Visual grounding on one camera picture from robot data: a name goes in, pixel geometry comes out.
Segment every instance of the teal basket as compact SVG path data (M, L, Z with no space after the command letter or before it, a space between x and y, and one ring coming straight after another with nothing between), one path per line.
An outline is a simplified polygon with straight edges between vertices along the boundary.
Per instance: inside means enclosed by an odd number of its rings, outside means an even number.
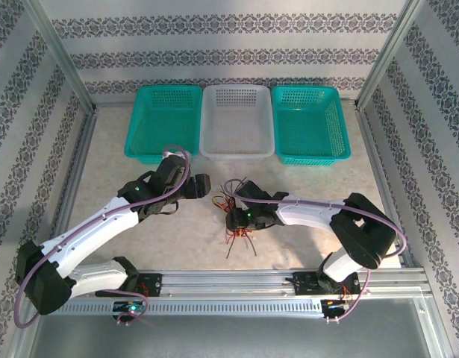
M202 90L198 86L147 86L137 92L125 155L159 164L162 150L177 144L194 157L199 151Z
M330 166L350 157L339 93L332 87L272 89L275 152L283 164Z

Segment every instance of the striped wall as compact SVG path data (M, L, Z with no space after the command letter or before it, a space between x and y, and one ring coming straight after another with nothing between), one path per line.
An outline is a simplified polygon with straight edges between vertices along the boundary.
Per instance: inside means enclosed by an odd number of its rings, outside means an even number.
M15 330L16 250L51 236L84 118L20 1L0 0L0 357Z
M362 109L459 357L459 0L429 0Z
M146 84L321 84L355 98L405 0L42 0L97 103Z

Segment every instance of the damask pattern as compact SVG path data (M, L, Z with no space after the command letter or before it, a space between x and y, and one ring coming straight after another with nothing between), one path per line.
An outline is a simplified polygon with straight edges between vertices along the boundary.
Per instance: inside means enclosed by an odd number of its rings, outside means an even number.
M448 76L443 71L440 62L437 61L433 49L430 48L418 25L413 24L408 30L405 44L416 61L425 82L429 85L431 95L437 102L459 147L459 95L450 84Z
M53 20L53 26L62 39L292 32L386 34L392 30L396 19L395 13L250 13L57 19Z
M97 116L98 112L99 112L99 108L96 108L95 110L93 110L93 115ZM57 209L55 210L55 214L53 215L53 219L51 221L50 237L55 237L57 235L57 233L55 233L55 229L57 227L58 218L60 217L60 214L62 211L63 200L65 198L66 191L69 188L68 184L70 182L70 177L73 172L73 167L75 165L75 159L77 157L78 149L80 148L81 138L83 136L85 127L88 125L89 119L90 119L89 116L85 116L83 118L83 122L81 123L80 131L78 132L78 136L75 141L75 147L73 148L72 158L70 159L70 162L68 164L68 169L66 170L65 180L63 181L62 190L60 193L60 197L58 199Z
M279 78L181 78L181 79L164 79L164 80L128 80L128 81L95 81L85 82L85 86L91 95L109 95L136 93L143 86L152 86L154 84L188 84L200 86L212 86L215 84L255 84L266 86L272 89L275 86L299 84L314 86L330 86L338 90L360 90L365 82L363 77L279 77Z
M408 119L408 124L418 144L420 153L425 158L427 170L431 174L434 187L438 191L438 198L446 211L450 225L455 231L459 245L459 194L452 183L451 175L446 171L445 163L439 154L437 144L431 138L431 133L419 109L416 99L408 86L407 80L396 60L387 68L387 76L392 83L400 105Z
M28 91L28 86L34 78L40 62L42 62L46 49L45 41L37 31L25 49L15 72L12 73L8 86L5 87L4 93L0 96L0 146L2 145L1 141L7 136L10 124Z
M50 192L54 186L55 178L57 177L61 158L65 152L66 143L69 135L72 132L72 126L75 122L75 116L78 112L78 98L76 94L70 97L65 114L62 118L60 128L55 137L51 153L46 164L46 169L40 179L40 185L35 195L35 201L31 205L31 211L28 214L25 222L25 229L19 239L18 247L28 240L33 240L37 237L40 225L45 215L46 205L49 201ZM0 346L3 343L3 338L8 329L8 322L12 319L13 304L18 291L18 285L15 282L16 256L12 262L12 268L5 281L4 290L1 293L0 299Z
M437 232L433 229L430 213L427 211L418 183L413 174L412 166L403 148L402 140L396 130L392 115L379 87L374 91L372 101L375 104L375 109L384 129L385 138L388 141L393 159L399 170L400 179L405 187L405 193L413 212L413 218L418 226L421 240L425 244L428 259L432 264L431 269L435 273L435 278L440 285L440 291L443 293L443 301L447 307L447 312L452 317L450 321L453 328L457 331L456 337L459 338L459 292L457 291L456 283L453 283L453 274L449 270L449 263L445 259L443 250L440 248L440 241L437 240ZM374 131L370 121L368 122L375 140Z
M0 49L20 19L24 8L20 0L0 1Z
M60 67L56 66L25 135L22 147L19 149L16 162L8 175L8 181L0 194L0 245L2 245L2 239L7 233L10 218L15 213L17 200L21 195L24 182L27 180L30 167L64 81L65 75Z
M221 65L371 65L379 51L363 48L262 48L234 50L104 52L72 54L77 69Z
M428 3L459 46L459 0L428 0Z

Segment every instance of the wire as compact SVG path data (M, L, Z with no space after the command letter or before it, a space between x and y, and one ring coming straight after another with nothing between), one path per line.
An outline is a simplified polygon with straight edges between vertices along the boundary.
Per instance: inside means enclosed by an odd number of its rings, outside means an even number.
M360 291L360 294L355 299L354 303L349 307L349 309L346 310L340 317L327 318L327 322L338 322L341 319L344 319L345 317L347 317L354 310L354 308L358 305L358 302L362 298L363 294L365 293L366 287L369 285L370 275L371 275L370 272L371 272L370 270L366 270L366 279L365 279L365 283L363 284L362 290Z
M168 198L169 196L175 194L183 185L184 183L186 183L186 180L188 178L188 175L190 173L190 158L188 157L187 153L184 151L184 149L182 147L180 147L179 145L168 145L167 147L165 147L165 149L163 149L163 155L169 151L169 149L175 149L176 151L180 151L182 154L183 154L183 157L184 157L184 173L183 173L183 177L181 179L181 182L178 183L178 185L176 185L173 189L171 189L170 191L168 191L167 193L165 194L162 194L161 196L158 196L156 198L152 198L152 199L149 199L149 200L143 200L143 201L138 201L136 203L132 203L132 204L127 204L127 205L123 205L121 207L117 207L115 209L112 209L104 214L102 214L101 216L98 216L92 220L90 220L89 222L83 224L82 226L80 226L78 229L76 229L75 231L73 231L71 234L69 234L64 240L62 240L58 245L54 246L53 249L51 249L47 255L45 255L44 257L42 257L40 259L40 261L38 261L31 269L30 271L27 273L27 275L25 276L25 278L23 279L22 281L22 284L20 285L20 288L19 288L19 291L17 293L17 296L16 296L16 299L15 299L15 304L13 306L13 321L15 323L15 325L18 327L18 328L21 328L21 329L25 329L27 327L30 327L36 320L37 318L40 316L38 313L34 315L34 317L32 317L30 319L30 321L28 321L27 323L22 323L20 321L20 304L22 302L22 298L23 296L25 295L25 287L27 287L28 285L28 282L30 281L30 279L32 278L32 276L34 276L35 272L37 272L37 270L40 268L41 265L43 265L43 263L45 261L47 261L50 257L52 257L58 250L59 247L61 246L64 246L66 245L70 240L74 239L79 233L83 232L84 230L88 229L89 227L93 226L94 224L96 224L97 222L100 222L101 220L105 220L105 218L107 218L108 216L111 216L113 215L114 213L119 213L120 211L123 211L123 210L127 210L127 209L131 209L133 207L141 207L143 205L147 205L147 204L152 204L152 203L155 203L157 201L161 201L163 199L166 199ZM123 294L132 294L133 292L123 292Z
M346 297L346 295L347 295L347 288L346 288L345 285L342 285L342 289L343 289L343 296L342 296L342 298L341 298L340 300L343 301L343 299L344 299L344 298Z
M240 185L241 183L239 183L237 186L236 186L236 191L240 188ZM225 213L229 213L231 212L233 209L236 208L236 199L234 199L233 197L231 197L230 195L226 194L224 192L224 188L221 186L221 194L224 195L215 195L213 196L213 199L212 199L212 202L215 206L217 206L219 209L221 209L222 211L224 211ZM226 228L226 245L229 245L229 242L231 243L231 246L229 247L229 250L228 250L228 254L226 255L226 259L229 258L229 254L231 253L231 249L232 249L232 246L234 244L234 240L237 238L237 237L245 237L249 240L249 242L251 243L251 246L252 246L252 251L254 252L254 256L257 256L257 252L256 252L256 249L254 247L254 244L252 243L252 240L251 238L249 237L249 235L247 233L251 233L252 230L247 230L243 227L241 228L237 228L236 230L234 231L230 231L228 230L228 228Z
M229 254L231 253L231 249L232 249L232 245L234 245L234 240L236 239L236 236L232 236L232 242L231 242L231 246L229 246L229 250L228 250L228 254L226 255L226 259L229 258Z
M249 240L249 243L250 243L251 246L252 246L252 250L253 250L253 252L254 252L254 256L257 256L257 252L256 252L256 249L255 249L255 247L254 247L254 244L252 243L251 238L249 237L249 235L247 234L247 232L245 232L244 235L246 236L247 240Z
M390 229L394 230L397 233L397 235L400 238L400 241L402 242L402 245L400 246L400 248L398 250L395 250L391 254L385 255L385 258L398 256L407 247L407 237L405 236L403 231L401 231L399 229L398 226L393 224L390 220L387 220L387 219L382 218L382 217L380 217L378 215L369 213L368 211L360 210L360 209L357 209L356 207L349 207L349 206L341 205L341 204L327 203L327 202L323 202L323 201L315 201L315 200L307 200L307 199L302 199L302 200L299 200L299 199L298 200L283 200L282 201L282 200L273 200L273 199L265 200L265 199L244 198L243 196L240 196L240 195L236 194L235 192L233 192L232 190L230 190L228 188L228 185L230 184L232 186L232 183L235 182L235 181L238 182L239 185L243 185L243 183L244 183L244 180L240 180L240 179L237 179L237 178L229 179L224 183L224 188L223 189L224 189L225 194L230 195L233 198L239 199L241 201L246 201L246 202L249 202L249 203L259 203L259 204L280 204L280 203L284 203L284 204L305 204L305 205L312 205L312 206L315 206L315 207L333 207L335 209L352 211L353 213L356 213L356 214L359 214L359 215L362 215L362 216L366 216L367 218L371 218L371 219L377 220L378 222L380 222L382 224L385 224L386 226L388 226ZM354 310L354 308L357 306L358 302L360 301L362 295L364 294L364 292L366 290L366 287L369 284L369 281L370 281L370 270L367 270L366 271L365 284L363 285L362 290L360 291L359 296L355 299L354 303L340 317L336 317L336 318L332 318L332 319L327 318L327 322L331 322L331 321L338 322L340 319L343 319L346 316L348 316L350 314L350 312L352 312Z

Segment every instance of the white translucent basket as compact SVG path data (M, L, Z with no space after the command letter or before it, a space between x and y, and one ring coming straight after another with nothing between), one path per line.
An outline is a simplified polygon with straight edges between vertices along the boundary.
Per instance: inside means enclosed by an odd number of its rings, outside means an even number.
M199 150L212 160L261 160L274 154L270 91L221 84L202 95Z

